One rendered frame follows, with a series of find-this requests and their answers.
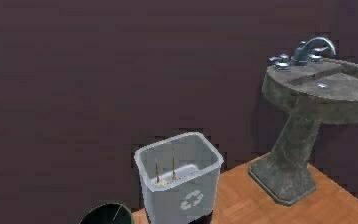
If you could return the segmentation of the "grey recycling bin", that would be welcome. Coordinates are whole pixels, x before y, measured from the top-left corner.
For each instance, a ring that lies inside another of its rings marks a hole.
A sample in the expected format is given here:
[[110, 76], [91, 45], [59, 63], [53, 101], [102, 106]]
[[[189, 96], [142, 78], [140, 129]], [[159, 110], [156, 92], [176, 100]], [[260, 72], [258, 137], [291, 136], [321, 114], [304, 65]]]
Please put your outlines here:
[[203, 134], [187, 132], [149, 144], [135, 152], [134, 160], [150, 224], [190, 224], [212, 213], [224, 159]]

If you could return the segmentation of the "dark green round bin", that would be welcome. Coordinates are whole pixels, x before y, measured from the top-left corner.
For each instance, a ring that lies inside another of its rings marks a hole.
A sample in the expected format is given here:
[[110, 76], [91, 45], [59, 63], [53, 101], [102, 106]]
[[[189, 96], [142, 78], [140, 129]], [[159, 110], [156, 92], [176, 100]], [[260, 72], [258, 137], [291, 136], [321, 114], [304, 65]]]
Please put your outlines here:
[[79, 224], [134, 224], [134, 218], [123, 203], [105, 203], [86, 213]]

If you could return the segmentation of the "silver sink faucet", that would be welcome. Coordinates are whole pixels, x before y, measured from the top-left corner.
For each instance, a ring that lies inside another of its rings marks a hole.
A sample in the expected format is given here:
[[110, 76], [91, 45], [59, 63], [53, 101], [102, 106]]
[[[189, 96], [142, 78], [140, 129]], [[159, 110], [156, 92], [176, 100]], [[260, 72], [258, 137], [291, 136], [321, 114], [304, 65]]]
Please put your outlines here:
[[309, 62], [322, 62], [322, 53], [326, 50], [330, 51], [331, 56], [336, 55], [336, 48], [333, 42], [326, 37], [318, 36], [308, 41], [300, 41], [292, 57], [287, 54], [280, 54], [279, 56], [269, 57], [268, 61], [276, 70], [286, 71], [291, 66], [303, 67]]

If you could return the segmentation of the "grey stone pedestal sink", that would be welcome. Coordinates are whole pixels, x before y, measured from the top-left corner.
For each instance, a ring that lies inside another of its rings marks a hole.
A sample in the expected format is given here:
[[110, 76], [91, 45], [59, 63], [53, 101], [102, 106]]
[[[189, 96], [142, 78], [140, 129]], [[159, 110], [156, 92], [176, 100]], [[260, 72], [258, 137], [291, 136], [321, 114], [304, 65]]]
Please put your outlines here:
[[248, 174], [276, 203], [291, 206], [316, 190], [308, 162], [320, 126], [358, 123], [358, 64], [324, 59], [285, 71], [269, 66], [262, 93], [289, 118]]

